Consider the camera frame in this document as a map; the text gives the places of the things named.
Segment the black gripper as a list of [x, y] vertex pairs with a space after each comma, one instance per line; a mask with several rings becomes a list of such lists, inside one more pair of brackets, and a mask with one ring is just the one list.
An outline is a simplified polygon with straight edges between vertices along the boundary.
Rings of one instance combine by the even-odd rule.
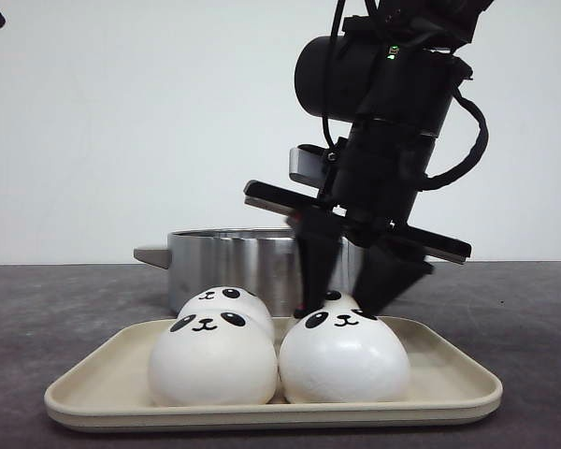
[[418, 193], [444, 187], [470, 168], [463, 162], [427, 177], [435, 142], [435, 135], [408, 126], [360, 122], [347, 138], [325, 148], [337, 149], [339, 156], [316, 196], [262, 181], [246, 184], [246, 203], [289, 218], [299, 252], [304, 314], [322, 307], [342, 237], [367, 248], [353, 288], [366, 314], [378, 314], [431, 274], [427, 255], [456, 263], [470, 256], [470, 244], [408, 224]]

